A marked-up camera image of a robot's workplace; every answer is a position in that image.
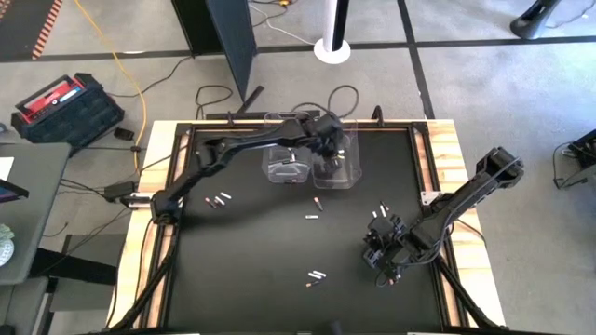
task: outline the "table leg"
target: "table leg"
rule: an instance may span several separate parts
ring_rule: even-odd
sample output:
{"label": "table leg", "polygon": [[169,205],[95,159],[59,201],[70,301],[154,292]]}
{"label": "table leg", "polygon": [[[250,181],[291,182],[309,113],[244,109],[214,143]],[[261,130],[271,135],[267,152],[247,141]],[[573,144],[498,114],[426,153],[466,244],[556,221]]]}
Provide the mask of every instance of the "table leg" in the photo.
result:
{"label": "table leg", "polygon": [[547,20],[561,0],[536,0],[534,4],[509,25],[511,31],[523,39],[536,39],[542,35]]}
{"label": "table leg", "polygon": [[82,280],[89,283],[114,285],[117,269],[115,266],[96,261],[88,261],[62,253],[38,248],[30,276],[55,276]]}

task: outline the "black tabletop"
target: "black tabletop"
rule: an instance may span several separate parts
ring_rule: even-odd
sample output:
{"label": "black tabletop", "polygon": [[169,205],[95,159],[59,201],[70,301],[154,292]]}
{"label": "black tabletop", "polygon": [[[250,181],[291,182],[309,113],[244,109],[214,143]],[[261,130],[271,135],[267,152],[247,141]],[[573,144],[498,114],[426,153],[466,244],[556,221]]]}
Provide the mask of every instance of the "black tabletop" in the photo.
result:
{"label": "black tabletop", "polygon": [[[419,185],[407,131],[359,133],[361,179],[349,190],[274,184],[262,151],[242,152],[202,180],[185,203],[166,326],[184,331],[295,332],[338,320],[345,332],[438,331],[434,277],[409,269],[378,288],[361,258],[372,211],[384,200],[412,221]],[[219,192],[227,206],[204,201]],[[317,196],[324,211],[313,202]],[[305,220],[305,215],[319,215]],[[313,288],[312,270],[327,278]]]}
{"label": "black tabletop", "polygon": [[0,157],[15,157],[8,181],[29,191],[27,199],[0,204],[0,223],[15,234],[15,252],[0,267],[0,285],[27,278],[69,153],[65,143],[0,144]]}

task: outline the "black cable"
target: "black cable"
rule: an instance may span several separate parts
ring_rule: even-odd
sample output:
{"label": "black cable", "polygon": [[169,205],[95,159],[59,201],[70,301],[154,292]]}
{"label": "black cable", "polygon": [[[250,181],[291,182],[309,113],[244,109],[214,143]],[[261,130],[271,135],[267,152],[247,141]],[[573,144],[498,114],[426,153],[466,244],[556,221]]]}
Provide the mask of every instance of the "black cable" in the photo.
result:
{"label": "black cable", "polygon": [[319,105],[316,102],[302,102],[302,103],[299,103],[299,104],[295,105],[294,107],[292,107],[291,110],[290,110],[290,112],[291,113],[296,112],[296,110],[298,108],[303,107],[303,106],[315,106],[315,107],[319,108],[321,111],[323,111],[325,113],[331,113],[332,112],[331,111],[331,102],[332,102],[332,99],[333,99],[333,95],[335,93],[337,93],[342,88],[350,88],[356,94],[356,100],[354,101],[354,106],[349,111],[347,111],[347,113],[342,114],[342,115],[337,115],[337,117],[339,117],[339,118],[348,117],[348,116],[352,115],[354,113],[354,111],[356,111],[356,108],[358,107],[358,104],[359,104],[359,91],[355,87],[353,87],[351,85],[341,85],[339,87],[336,87],[332,91],[332,93],[329,95],[329,98],[327,99],[327,104],[328,104],[327,108]]}
{"label": "black cable", "polygon": [[[200,103],[200,102],[198,102],[198,97],[201,94],[201,91],[205,88],[223,88],[223,89],[227,90],[228,94],[225,97],[218,99],[218,100],[209,101],[207,103]],[[199,87],[198,90],[196,91],[196,95],[195,95],[195,105],[196,105],[195,120],[198,120],[199,115],[201,116],[201,120],[205,119],[204,111],[205,111],[206,106],[226,101],[226,100],[230,99],[232,97],[232,95],[234,95],[234,91],[232,90],[232,88],[224,86],[224,85],[204,85],[202,87]]]}
{"label": "black cable", "polygon": [[[163,78],[161,78],[161,79],[159,79],[159,80],[151,83],[148,87],[146,87],[144,90],[142,90],[141,93],[145,93],[146,91],[148,91],[149,89],[151,89],[155,85],[158,85],[158,84],[163,83],[166,80],[170,79],[174,75],[174,73],[176,72],[176,69],[178,69],[178,66],[180,66],[180,64],[182,64],[184,61],[190,60],[191,58],[192,58],[192,56],[188,56],[188,57],[185,57],[185,58],[179,60],[176,63],[176,65],[174,66],[174,68],[171,70],[171,72],[167,76],[165,76],[165,77],[163,77]],[[108,93],[108,95],[110,95],[112,97],[117,97],[117,98],[136,98],[136,97],[139,96],[139,93],[137,93],[137,94],[114,94],[114,93]]]}
{"label": "black cable", "polygon": [[354,113],[354,111],[356,111],[356,107],[358,107],[358,103],[359,103],[359,99],[360,99],[360,94],[358,92],[358,90],[351,86],[351,85],[341,85],[339,87],[336,87],[332,93],[329,95],[329,98],[327,99],[327,109],[331,110],[332,109],[332,99],[333,99],[333,95],[335,93],[337,93],[340,89],[342,88],[350,88],[351,90],[354,91],[354,93],[356,94],[356,100],[354,101],[354,107],[352,107],[352,109],[350,109],[349,111],[347,111],[347,113],[343,114],[343,115],[337,115],[337,117],[342,118],[342,117],[348,117],[350,115],[352,115],[352,113]]}
{"label": "black cable", "polygon": [[56,196],[60,195],[60,194],[80,194],[80,195],[96,195],[94,193],[91,192],[78,192],[78,191],[60,191],[58,193],[56,193]]}
{"label": "black cable", "polygon": [[482,239],[482,242],[484,242],[484,245],[486,245],[486,238],[484,238],[484,235],[481,233],[481,231],[479,231],[478,229],[472,227],[470,224],[465,223],[464,221],[462,221],[461,219],[456,219],[456,221],[459,221],[459,223],[465,225],[469,230],[474,231],[474,233]]}
{"label": "black cable", "polygon": [[108,316],[108,321],[105,323],[106,328],[110,327],[110,323],[112,322],[112,318],[114,317],[115,307],[118,303],[118,277],[119,277],[119,270],[120,270],[120,262],[122,261],[122,254],[124,253],[124,246],[126,244],[127,244],[127,242],[124,241],[124,243],[122,244],[122,247],[120,248],[120,252],[119,252],[120,257],[118,257],[118,264],[115,267],[116,274],[115,274],[115,282],[114,282],[114,303],[112,304],[112,312],[110,312],[110,316]]}
{"label": "black cable", "polygon": [[[95,193],[95,194],[98,194],[98,195],[100,195],[101,197],[103,197],[103,194],[101,194],[99,191],[97,191],[97,190],[95,190],[95,189],[93,189],[93,188],[91,188],[91,187],[89,187],[89,186],[86,186],[86,184],[84,184],[84,183],[81,183],[81,182],[78,182],[78,181],[71,181],[71,180],[67,180],[67,179],[65,179],[65,178],[62,178],[62,179],[60,179],[60,181],[66,181],[66,182],[70,182],[71,184],[74,184],[74,185],[76,185],[76,186],[80,186],[80,187],[82,187],[84,190],[91,191],[91,192],[93,192],[93,193]],[[61,183],[61,185],[62,185],[62,186],[64,186],[64,187],[70,187],[70,188],[73,188],[73,187],[72,187],[72,185],[66,185],[66,184],[63,184],[63,183]]]}
{"label": "black cable", "polygon": [[584,15],[586,15],[586,13],[588,13],[588,11],[590,11],[592,8],[594,8],[594,6],[596,6],[596,0],[592,0],[592,3],[588,6],[585,7],[581,13],[575,15],[574,17],[572,17],[569,20],[565,20],[565,21],[561,21],[561,22],[557,22],[554,25],[551,26],[547,26],[547,28],[549,29],[557,29],[557,28],[561,28],[563,25],[568,24],[568,23],[572,23],[575,22],[576,20],[581,19]]}
{"label": "black cable", "polygon": [[[147,150],[147,148],[140,148],[141,151]],[[85,147],[81,150],[118,150],[118,151],[131,151],[130,148],[119,148],[119,147]]]}
{"label": "black cable", "polygon": [[68,227],[68,222],[65,222],[64,223],[64,226],[62,227],[62,229],[60,229],[57,233],[55,233],[55,234],[49,234],[49,235],[42,234],[42,236],[43,237],[56,237],[56,236],[60,235],[64,231],[64,229],[66,229],[66,227]]}
{"label": "black cable", "polygon": [[93,228],[91,230],[91,232],[89,232],[87,234],[87,236],[85,238],[83,238],[79,243],[77,243],[74,247],[70,248],[68,251],[66,251],[66,253],[64,253],[64,256],[59,259],[58,261],[54,262],[53,264],[49,265],[47,268],[45,268],[44,270],[40,271],[37,274],[34,274],[35,276],[40,276],[40,275],[44,275],[47,271],[55,268],[56,266],[58,266],[60,263],[62,263],[64,260],[66,260],[66,258],[70,255],[73,254],[73,252],[75,252],[78,248],[81,248],[82,246],[84,246],[88,241],[92,240],[93,238],[95,238],[95,236],[97,236],[99,233],[101,233],[105,228],[107,228],[108,226],[110,226],[111,224],[113,224],[116,221],[119,221],[125,217],[127,217],[128,215],[130,215],[130,213],[128,213],[125,216],[120,217],[120,215],[129,208],[122,208],[122,210],[120,210],[118,212],[118,214],[116,214],[111,220],[109,220],[107,223],[97,226],[95,228]]}
{"label": "black cable", "polygon": [[141,284],[142,250],[145,247],[145,242],[147,241],[147,233],[149,232],[149,227],[151,227],[151,221],[152,220],[153,220],[153,218],[152,219],[149,219],[149,222],[147,222],[147,226],[145,227],[145,233],[142,236],[141,254],[139,255],[139,272],[137,273],[137,287],[134,289],[134,296],[135,297],[139,293],[139,284]]}
{"label": "black cable", "polygon": [[389,281],[389,279],[387,278],[387,276],[385,276],[385,280],[383,281],[382,284],[380,284],[379,283],[379,278],[381,277],[381,275],[384,275],[383,274],[383,271],[379,271],[379,273],[374,278],[374,285],[376,287],[378,287],[378,288],[384,288],[387,285],[388,281]]}

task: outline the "black panel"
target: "black panel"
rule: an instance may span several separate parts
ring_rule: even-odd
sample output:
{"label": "black panel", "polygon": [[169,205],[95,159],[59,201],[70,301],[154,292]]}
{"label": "black panel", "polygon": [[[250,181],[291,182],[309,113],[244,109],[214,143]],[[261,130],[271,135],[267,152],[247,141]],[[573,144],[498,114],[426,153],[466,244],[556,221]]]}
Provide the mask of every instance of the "black panel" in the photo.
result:
{"label": "black panel", "polygon": [[204,0],[171,0],[193,56],[222,52]]}
{"label": "black panel", "polygon": [[207,1],[211,18],[230,64],[238,92],[244,100],[251,76],[252,58],[257,45],[252,33],[249,5],[246,0]]}
{"label": "black panel", "polygon": [[[420,213],[409,132],[360,132],[359,146],[363,177],[350,190],[273,184],[262,172],[262,151],[243,152],[201,181],[185,202],[166,326],[279,332],[340,320],[346,332],[438,331],[429,268],[376,288],[376,272],[360,256],[380,199],[406,221]],[[219,192],[233,199],[214,210],[204,198]],[[319,220],[306,221],[306,214]],[[306,288],[312,270],[328,278]]]}

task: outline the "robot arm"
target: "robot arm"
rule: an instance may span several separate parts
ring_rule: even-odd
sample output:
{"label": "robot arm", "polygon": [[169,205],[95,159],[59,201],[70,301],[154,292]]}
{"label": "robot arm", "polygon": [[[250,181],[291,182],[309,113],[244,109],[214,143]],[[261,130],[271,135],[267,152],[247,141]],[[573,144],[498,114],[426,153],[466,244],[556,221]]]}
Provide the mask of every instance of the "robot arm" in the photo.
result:
{"label": "robot arm", "polygon": [[505,149],[491,150],[478,162],[470,181],[453,194],[437,197],[413,224],[406,225],[395,215],[372,220],[364,237],[364,260],[390,283],[397,282],[409,266],[431,263],[439,256],[447,227],[494,190],[517,184],[522,168],[519,158]]}
{"label": "robot arm", "polygon": [[314,154],[333,160],[344,136],[342,123],[333,113],[315,121],[308,115],[285,120],[278,127],[264,128],[246,135],[222,136],[198,144],[195,162],[165,190],[151,199],[154,222],[174,222],[178,203],[204,177],[210,177],[225,168],[242,150],[280,145],[289,148],[307,147]]}

